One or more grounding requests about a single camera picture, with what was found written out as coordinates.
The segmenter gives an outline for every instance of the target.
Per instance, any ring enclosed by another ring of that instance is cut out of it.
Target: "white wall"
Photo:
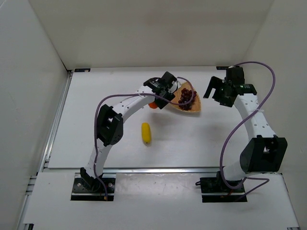
[[[263,61],[276,72],[276,88],[265,115],[288,149],[281,172],[301,227],[307,229],[307,1],[275,0],[244,60]],[[272,77],[263,67],[245,65],[248,82],[263,97]]]
[[[30,0],[68,69],[243,58],[272,0]]]
[[[0,229],[11,230],[67,73],[28,1],[0,0],[0,37]]]

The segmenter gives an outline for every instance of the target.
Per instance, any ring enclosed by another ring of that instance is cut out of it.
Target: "cable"
[[[220,171],[221,171],[221,176],[222,176],[222,179],[223,179],[223,182],[226,184],[226,186],[230,189],[237,189],[237,188],[240,188],[242,186],[242,184],[244,183],[245,180],[249,179],[249,180],[266,180],[266,182],[256,186],[255,188],[251,189],[250,191],[248,191],[247,193],[245,193],[244,195],[242,195],[241,197],[239,197],[236,201],[238,201],[239,199],[245,197],[247,194],[251,193],[252,191],[256,190],[257,188],[261,187],[262,185],[266,184],[267,182],[269,182],[269,179],[267,178],[247,178],[245,177],[237,186],[231,186],[227,180],[225,179],[225,175],[224,175],[224,171],[223,171],[223,157],[224,157],[224,152],[225,152],[225,149],[226,149],[226,146],[230,140],[230,138],[232,137],[232,135],[241,127],[241,125],[243,125],[246,121],[248,121],[252,116],[254,116],[260,109],[261,107],[263,106],[263,104],[268,100],[268,98],[270,97],[270,95],[272,94],[273,90],[274,90],[274,87],[275,87],[275,82],[276,82],[276,76],[275,76],[275,73],[273,71],[273,69],[268,66],[267,64],[265,63],[262,63],[262,62],[258,62],[258,61],[245,61],[245,62],[241,62],[241,63],[238,63],[236,64],[235,66],[239,66],[239,65],[243,65],[243,64],[249,64],[249,63],[254,63],[254,64],[259,64],[259,65],[262,65],[262,66],[265,66],[266,68],[268,68],[272,74],[272,78],[273,78],[273,81],[272,81],[272,86],[271,86],[271,89],[270,91],[268,92],[268,94],[266,95],[266,97],[263,99],[263,101],[259,104],[259,106],[257,107],[257,109],[251,113],[249,116],[247,116],[245,119],[243,119],[231,132],[230,134],[228,135],[228,137],[226,138],[224,144],[223,144],[223,147],[222,147],[222,151],[221,151],[221,156],[220,156]]]
[[[228,197],[228,196],[230,196],[233,192],[234,192],[234,190],[231,189],[227,195],[222,195],[221,198]]]
[[[247,196],[248,194],[250,194],[251,192],[255,191],[257,188],[265,185],[266,183],[268,183],[270,180],[269,178],[256,178],[256,177],[248,177],[248,180],[259,180],[259,181],[265,181],[262,184],[257,185],[256,187],[252,188],[251,190],[249,190],[247,193],[244,193],[242,196],[240,196],[237,200],[235,200],[234,202],[237,202],[238,200],[242,199],[243,197]]]
[[[182,79],[182,80],[185,80],[191,87],[191,89],[193,89],[193,86],[191,84],[191,82],[189,82],[187,79],[185,78],[182,78],[182,77],[177,77],[178,79]],[[130,93],[130,94],[113,94],[113,95],[110,95],[108,97],[105,97],[104,99],[102,99],[97,108],[96,108],[96,112],[95,112],[95,117],[94,117],[94,145],[95,145],[95,151],[96,151],[96,155],[95,155],[95,159],[94,159],[94,175],[95,177],[98,179],[98,181],[103,185],[104,189],[105,189],[105,200],[107,200],[107,190],[106,190],[106,185],[105,183],[98,177],[97,173],[96,173],[96,163],[97,163],[97,158],[98,158],[98,146],[97,146],[97,117],[98,117],[98,113],[99,113],[99,109],[102,105],[102,103],[109,99],[109,98],[112,98],[112,97],[136,97],[136,96],[154,96],[155,98],[159,98],[161,100],[164,100],[170,104],[174,104],[174,105],[186,105],[186,104],[189,104],[192,100],[193,100],[193,95],[194,95],[194,91],[192,90],[192,96],[190,98],[190,100],[186,103],[175,103],[175,102],[171,102],[159,95],[155,95],[154,93],[146,93],[146,92],[142,92],[142,93]]]

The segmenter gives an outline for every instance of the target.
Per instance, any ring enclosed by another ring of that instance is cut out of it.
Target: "cable tie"
[[[263,109],[254,109],[254,110],[252,110],[252,112],[254,112],[254,111],[258,111],[258,112],[260,112],[260,113],[263,113],[263,112],[264,112]]]

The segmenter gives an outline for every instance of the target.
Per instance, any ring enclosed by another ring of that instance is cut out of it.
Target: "white panel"
[[[11,230],[67,74],[28,1],[1,5],[0,36],[0,229]]]
[[[241,60],[272,0],[30,0],[67,68]]]
[[[70,201],[73,173],[40,173],[24,219],[35,230],[286,230],[298,227],[281,175],[245,203],[202,203],[199,174],[117,174],[113,202]],[[258,185],[245,182],[247,190]]]
[[[276,0],[244,60],[269,64],[276,72],[276,88],[264,108],[273,130],[286,137],[288,149],[283,172],[299,223],[307,229],[307,1]],[[248,83],[254,83],[260,101],[272,84],[270,72],[245,66]]]
[[[225,77],[215,67],[105,68],[74,73],[65,103],[49,168],[85,167],[94,146],[94,113],[100,100],[116,93],[135,92],[146,80],[161,77],[165,71],[187,78],[201,98],[201,113],[191,115],[173,109],[144,109],[124,125],[124,136],[114,145],[106,167],[212,167],[219,165],[222,145],[230,131],[242,120],[233,107],[203,99],[211,76]],[[120,98],[106,104],[119,103]],[[149,123],[152,143],[145,146],[141,124]],[[237,159],[248,143],[241,127],[230,140],[225,165]]]

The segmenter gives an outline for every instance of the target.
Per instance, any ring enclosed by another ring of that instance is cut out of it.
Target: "white table surface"
[[[38,174],[24,223],[34,230],[287,230],[298,227],[283,177],[244,203],[202,203],[199,174],[117,174],[113,202],[70,201],[74,173]],[[258,181],[247,180],[249,190]]]
[[[163,110],[148,106],[124,124],[124,136],[112,149],[105,167],[213,167],[230,131],[241,121],[234,108],[203,99],[211,76],[225,77],[215,67],[102,68],[74,73],[53,144],[49,168],[84,167],[94,146],[94,113],[104,97],[133,93],[144,81],[162,77],[165,71],[191,81],[201,98],[201,113],[177,112],[170,105]],[[109,99],[108,105],[121,98]],[[150,124],[151,145],[141,138],[141,124]],[[224,165],[235,162],[248,143],[245,127],[231,138]]]

